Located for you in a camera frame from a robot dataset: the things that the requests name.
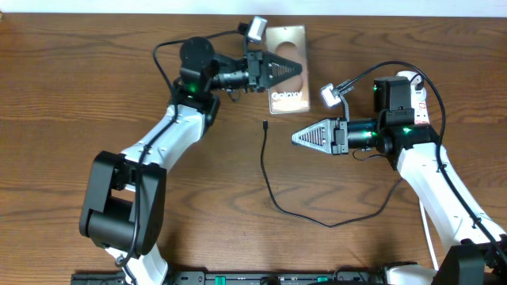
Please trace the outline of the Galaxy smartphone with bronze screen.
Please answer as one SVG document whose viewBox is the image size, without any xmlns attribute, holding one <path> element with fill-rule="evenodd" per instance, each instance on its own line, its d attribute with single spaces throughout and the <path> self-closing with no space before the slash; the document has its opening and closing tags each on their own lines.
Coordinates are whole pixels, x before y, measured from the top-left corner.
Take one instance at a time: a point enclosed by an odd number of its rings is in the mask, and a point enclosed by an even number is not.
<svg viewBox="0 0 507 285">
<path fill-rule="evenodd" d="M 310 111 L 310 90 L 307 60 L 307 38 L 304 25 L 270 27 L 265 32 L 269 52 L 299 63 L 302 71 L 269 90 L 272 114 Z"/>
</svg>

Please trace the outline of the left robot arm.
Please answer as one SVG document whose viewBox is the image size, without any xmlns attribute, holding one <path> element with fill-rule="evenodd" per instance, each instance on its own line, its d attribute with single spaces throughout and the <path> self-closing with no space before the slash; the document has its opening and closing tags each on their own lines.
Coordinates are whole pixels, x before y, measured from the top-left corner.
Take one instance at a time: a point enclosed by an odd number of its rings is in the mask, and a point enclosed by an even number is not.
<svg viewBox="0 0 507 285">
<path fill-rule="evenodd" d="M 181 155 L 213 125 L 220 99 L 213 92 L 263 92 L 302 73 L 300 63 L 245 48 L 239 59 L 215 52 L 209 37 L 179 40 L 179 78 L 168 81 L 166 114 L 138 142 L 92 163 L 79 231 L 114 257 L 126 284 L 162 284 L 169 271 L 156 242 L 166 177 Z"/>
</svg>

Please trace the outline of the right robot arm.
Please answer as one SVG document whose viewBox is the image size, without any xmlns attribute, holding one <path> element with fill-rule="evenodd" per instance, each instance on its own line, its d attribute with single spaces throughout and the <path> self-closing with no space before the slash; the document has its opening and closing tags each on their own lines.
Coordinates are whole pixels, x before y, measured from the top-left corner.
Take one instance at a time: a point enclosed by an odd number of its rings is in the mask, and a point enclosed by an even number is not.
<svg viewBox="0 0 507 285">
<path fill-rule="evenodd" d="M 374 81 L 377 119 L 326 118 L 295 132 L 295 145 L 326 154 L 377 149 L 416 192 L 446 256 L 437 269 L 387 266 L 388 284 L 504 284 L 506 232 L 478 205 L 429 123 L 419 74 L 401 71 Z"/>
</svg>

